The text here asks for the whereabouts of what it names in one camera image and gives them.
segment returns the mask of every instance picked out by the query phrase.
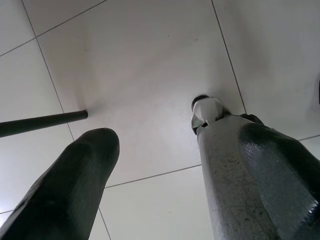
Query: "black rod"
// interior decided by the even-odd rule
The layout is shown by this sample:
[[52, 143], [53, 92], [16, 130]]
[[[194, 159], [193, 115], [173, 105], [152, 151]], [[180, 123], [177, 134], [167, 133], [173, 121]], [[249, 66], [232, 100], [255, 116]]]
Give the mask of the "black rod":
[[0, 122], [0, 138], [29, 132], [32, 130], [43, 129], [60, 124], [66, 124], [88, 117], [86, 110], [74, 111], [56, 115], [40, 116], [16, 121]]

